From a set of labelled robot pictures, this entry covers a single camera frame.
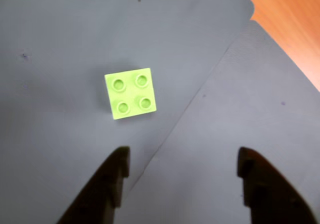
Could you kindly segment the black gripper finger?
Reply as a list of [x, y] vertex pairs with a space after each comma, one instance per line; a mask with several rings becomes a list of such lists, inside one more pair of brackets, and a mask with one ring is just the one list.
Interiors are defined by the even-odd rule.
[[252, 224], [316, 224], [311, 209], [296, 189], [260, 153], [241, 147], [237, 176], [243, 180], [243, 203]]
[[112, 224], [121, 207], [124, 179], [130, 173], [131, 150], [115, 149], [70, 204], [59, 224]]

